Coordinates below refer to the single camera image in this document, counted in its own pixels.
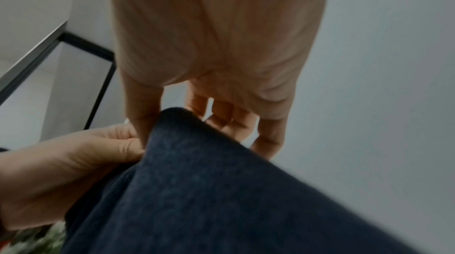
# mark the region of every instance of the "black metal frame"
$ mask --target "black metal frame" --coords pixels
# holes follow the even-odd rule
[[[110,81],[115,73],[114,53],[102,46],[92,43],[71,32],[66,31],[66,22],[57,27],[51,34],[43,39],[37,46],[30,50],[25,56],[19,59],[3,76],[0,77],[0,106],[14,93],[14,91],[29,77],[29,75],[52,53],[52,51],[64,42],[85,52],[93,54],[111,62],[108,74],[98,93],[95,103],[91,109],[89,118],[85,123],[85,129],[89,129],[100,107],[104,94],[108,89]]]

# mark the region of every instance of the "metal bar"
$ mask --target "metal bar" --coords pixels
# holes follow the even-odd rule
[[[85,123],[84,130],[89,129],[90,125],[95,118],[96,112],[98,111],[98,108],[100,107],[101,101],[103,100],[104,94],[106,93],[106,90],[109,87],[109,83],[112,80],[112,77],[114,76],[115,73],[115,63],[112,63],[112,65],[109,68],[108,74],[106,75],[106,78],[104,79],[103,85],[101,86],[100,92],[98,93],[98,96],[95,100],[95,104],[93,105],[93,108],[91,109],[89,119],[87,119],[87,122]]]
[[[46,59],[60,43],[59,37],[65,30],[66,22],[57,27],[38,45],[19,59],[0,77],[0,105],[24,82],[25,79]]]
[[[74,35],[71,32],[66,31],[63,33],[60,40],[83,51],[96,55],[97,57],[114,62],[114,53],[112,51]]]

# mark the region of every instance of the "hand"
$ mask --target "hand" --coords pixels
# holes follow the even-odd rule
[[[143,143],[164,86],[189,82],[186,107],[252,150],[283,145],[295,85],[325,0],[112,0],[126,111]]]
[[[17,230],[62,221],[69,208],[120,163],[143,150],[131,125],[73,133],[0,154],[0,217]]]

